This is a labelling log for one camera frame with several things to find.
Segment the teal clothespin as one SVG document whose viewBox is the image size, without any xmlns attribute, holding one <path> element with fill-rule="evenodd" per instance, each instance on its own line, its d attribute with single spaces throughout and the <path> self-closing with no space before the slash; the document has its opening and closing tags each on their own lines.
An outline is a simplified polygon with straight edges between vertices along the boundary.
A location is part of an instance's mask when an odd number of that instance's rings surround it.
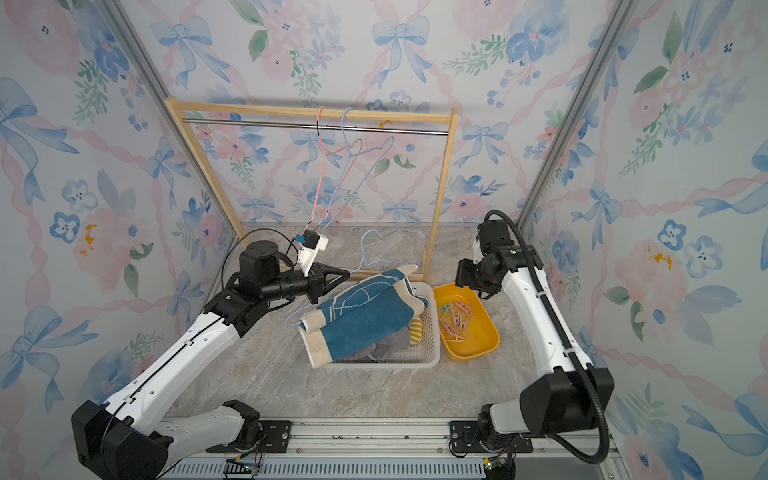
<svg viewBox="0 0 768 480">
<path fill-rule="evenodd" d="M 450 312 L 451 306 L 449 304 L 443 305 L 437 309 L 438 319 L 443 320 L 444 317 Z"/>
</svg>

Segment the dark teal patterned towel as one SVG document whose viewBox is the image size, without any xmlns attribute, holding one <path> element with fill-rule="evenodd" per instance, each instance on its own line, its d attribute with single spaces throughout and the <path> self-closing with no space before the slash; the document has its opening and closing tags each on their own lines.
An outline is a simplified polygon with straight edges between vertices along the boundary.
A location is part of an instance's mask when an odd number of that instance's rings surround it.
<svg viewBox="0 0 768 480">
<path fill-rule="evenodd" d="M 408 327 L 428 307 L 414 292 L 413 265 L 384 271 L 321 303 L 319 327 L 332 362 L 357 354 Z"/>
</svg>

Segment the yellow white striped towel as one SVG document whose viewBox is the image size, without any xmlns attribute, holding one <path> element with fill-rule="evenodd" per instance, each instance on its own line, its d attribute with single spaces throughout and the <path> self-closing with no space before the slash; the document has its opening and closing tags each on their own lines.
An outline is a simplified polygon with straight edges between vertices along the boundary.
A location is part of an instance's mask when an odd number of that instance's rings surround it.
<svg viewBox="0 0 768 480">
<path fill-rule="evenodd" d="M 413 319 L 409 324 L 409 342 L 418 345 L 423 339 L 423 324 L 420 319 Z"/>
</svg>

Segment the grey terry towel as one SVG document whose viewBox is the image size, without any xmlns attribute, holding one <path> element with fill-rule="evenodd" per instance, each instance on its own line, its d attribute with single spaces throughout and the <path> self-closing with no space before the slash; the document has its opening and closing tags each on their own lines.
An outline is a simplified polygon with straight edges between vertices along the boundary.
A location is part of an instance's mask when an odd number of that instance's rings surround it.
<svg viewBox="0 0 768 480">
<path fill-rule="evenodd" d="M 390 335 L 345 358 L 352 363 L 381 363 L 388 360 L 395 352 L 410 347 L 410 336 Z"/>
</svg>

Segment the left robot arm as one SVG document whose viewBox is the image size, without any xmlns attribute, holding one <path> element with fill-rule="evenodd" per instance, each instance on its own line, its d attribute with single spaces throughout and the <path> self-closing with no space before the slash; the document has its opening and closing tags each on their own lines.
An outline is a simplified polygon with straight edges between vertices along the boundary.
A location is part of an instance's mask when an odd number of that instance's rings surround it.
<svg viewBox="0 0 768 480">
<path fill-rule="evenodd" d="M 86 401 L 71 417 L 79 463 L 101 479 L 158 479 L 183 459 L 223 445 L 257 450 L 260 414 L 229 400 L 204 414 L 172 419 L 183 391 L 264 316 L 299 297 L 311 303 L 347 281 L 349 271 L 317 262 L 324 236 L 306 233 L 291 260 L 269 240 L 250 243 L 239 269 L 188 330 L 136 379 L 101 403 Z"/>
</svg>

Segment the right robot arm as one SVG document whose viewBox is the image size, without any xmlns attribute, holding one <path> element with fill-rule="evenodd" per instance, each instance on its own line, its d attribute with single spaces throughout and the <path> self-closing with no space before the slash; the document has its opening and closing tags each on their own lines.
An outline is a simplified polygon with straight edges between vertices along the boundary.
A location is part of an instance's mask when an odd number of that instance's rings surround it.
<svg viewBox="0 0 768 480">
<path fill-rule="evenodd" d="M 513 456 L 524 438 L 547 438 L 576 459 L 607 459 L 607 406 L 615 381 L 575 340 L 548 285 L 543 263 L 507 214 L 493 209 L 477 227 L 475 259 L 457 265 L 455 284 L 479 299 L 504 295 L 522 321 L 537 369 L 515 400 L 486 404 L 477 417 L 478 443 Z"/>
</svg>

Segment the yellow plastic tray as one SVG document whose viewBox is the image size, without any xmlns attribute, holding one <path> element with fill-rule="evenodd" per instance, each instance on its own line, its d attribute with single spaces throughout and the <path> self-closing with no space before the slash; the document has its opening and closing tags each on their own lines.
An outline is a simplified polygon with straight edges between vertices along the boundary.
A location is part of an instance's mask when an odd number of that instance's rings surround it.
<svg viewBox="0 0 768 480">
<path fill-rule="evenodd" d="M 443 305 L 451 306 L 443 320 L 438 319 L 441 343 L 450 359 L 456 362 L 468 362 L 488 355 L 498 349 L 500 334 L 490 315 L 477 294 L 466 288 L 457 288 L 454 284 L 445 284 L 433 290 L 437 309 Z M 461 301 L 473 310 L 471 318 L 458 315 L 452 307 L 454 301 Z M 465 336 L 463 343 L 446 342 L 441 334 L 440 321 L 445 321 L 460 330 Z"/>
</svg>

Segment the beige towel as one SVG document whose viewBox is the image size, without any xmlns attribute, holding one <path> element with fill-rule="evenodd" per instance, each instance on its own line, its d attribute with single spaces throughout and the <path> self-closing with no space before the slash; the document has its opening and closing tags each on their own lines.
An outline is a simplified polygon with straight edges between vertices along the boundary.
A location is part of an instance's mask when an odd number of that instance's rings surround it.
<svg viewBox="0 0 768 480">
<path fill-rule="evenodd" d="M 319 334 L 319 327 L 324 324 L 325 321 L 321 318 L 317 307 L 303 313 L 299 324 L 299 333 L 306 348 L 310 364 L 315 369 L 333 363 L 329 358 L 325 341 Z M 409 326 L 394 334 L 399 334 L 400 336 L 409 335 Z"/>
</svg>

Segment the white perforated plastic basket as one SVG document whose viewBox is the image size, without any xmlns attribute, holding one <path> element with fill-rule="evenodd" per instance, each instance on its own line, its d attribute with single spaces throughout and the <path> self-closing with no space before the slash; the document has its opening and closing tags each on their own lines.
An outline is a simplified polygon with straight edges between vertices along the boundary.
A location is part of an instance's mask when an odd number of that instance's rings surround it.
<svg viewBox="0 0 768 480">
<path fill-rule="evenodd" d="M 397 370 L 429 369 L 440 360 L 440 334 L 437 318 L 436 301 L 433 289 L 427 283 L 412 282 L 414 293 L 425 298 L 427 308 L 420 315 L 422 339 L 417 345 L 396 350 L 382 362 L 341 361 L 325 366 L 326 369 L 347 370 Z"/>
</svg>

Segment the metal hanging rod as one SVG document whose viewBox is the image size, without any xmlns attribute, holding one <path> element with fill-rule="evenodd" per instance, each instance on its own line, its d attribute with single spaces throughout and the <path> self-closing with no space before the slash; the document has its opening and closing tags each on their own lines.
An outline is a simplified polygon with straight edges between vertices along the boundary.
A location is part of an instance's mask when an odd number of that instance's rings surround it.
<svg viewBox="0 0 768 480">
<path fill-rule="evenodd" d="M 445 130 L 426 130 L 426 129 L 404 129 L 404 128 L 385 128 L 385 127 L 367 127 L 352 125 L 320 124 L 315 123 L 293 123 L 293 122 L 269 122 L 269 121 L 247 121 L 231 119 L 208 119 L 208 118 L 188 118 L 183 117 L 182 122 L 190 125 L 220 125 L 220 126 L 239 126 L 239 127 L 258 127 L 258 128 L 281 128 L 294 130 L 327 130 L 327 131 L 349 131 L 359 133 L 387 133 L 419 136 L 447 137 L 449 131 Z"/>
</svg>

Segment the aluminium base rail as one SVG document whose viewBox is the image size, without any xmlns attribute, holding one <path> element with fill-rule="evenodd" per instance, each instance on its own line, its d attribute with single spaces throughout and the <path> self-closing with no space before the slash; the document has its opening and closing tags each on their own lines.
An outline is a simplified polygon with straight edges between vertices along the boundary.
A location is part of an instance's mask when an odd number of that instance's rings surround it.
<svg viewBox="0 0 768 480">
<path fill-rule="evenodd" d="M 618 453 L 589 465 L 557 443 L 517 433 L 492 449 L 469 418 L 267 419 L 256 446 L 210 446 L 157 479 L 625 479 Z"/>
</svg>

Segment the wooden clothes rack frame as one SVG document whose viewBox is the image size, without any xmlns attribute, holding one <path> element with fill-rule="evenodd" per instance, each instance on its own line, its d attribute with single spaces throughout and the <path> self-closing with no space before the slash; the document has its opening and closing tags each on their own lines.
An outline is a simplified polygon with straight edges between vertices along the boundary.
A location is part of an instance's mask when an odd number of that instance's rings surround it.
<svg viewBox="0 0 768 480">
<path fill-rule="evenodd" d="M 293 122 L 293 123 L 315 123 L 352 125 L 367 127 L 385 127 L 385 128 L 404 128 L 404 129 L 426 129 L 426 130 L 445 130 L 449 131 L 445 139 L 444 153 L 441 161 L 439 186 L 436 195 L 436 204 L 433 218 L 430 225 L 430 233 L 422 256 L 420 271 L 411 275 L 415 281 L 425 282 L 429 279 L 429 273 L 432 264 L 432 257 L 437 239 L 438 227 L 441 209 L 445 198 L 445 188 L 450 170 L 453 146 L 456 139 L 456 133 L 459 123 L 459 113 L 453 110 L 449 113 L 415 113 L 415 112 L 381 112 L 367 111 L 349 108 L 344 109 L 326 109 L 324 107 L 299 108 L 299 107 L 278 107 L 261 105 L 236 105 L 221 103 L 203 103 L 180 101 L 176 97 L 168 97 L 163 100 L 164 106 L 175 125 L 178 133 L 184 141 L 184 144 L 190 150 L 193 160 L 198 169 L 203 174 L 208 185 L 213 190 L 215 200 L 221 206 L 225 217 L 233 228 L 236 236 L 243 239 L 246 236 L 243 222 L 238 218 L 232 203 L 230 202 L 224 187 L 214 168 L 212 167 L 207 155 L 204 153 L 202 144 L 196 139 L 192 125 L 184 124 L 183 117 L 189 116 L 191 112 L 209 113 L 212 116 L 208 119 L 216 119 L 216 114 L 240 114 L 245 117 L 251 117 L 247 121 L 269 121 L 269 122 Z"/>
</svg>

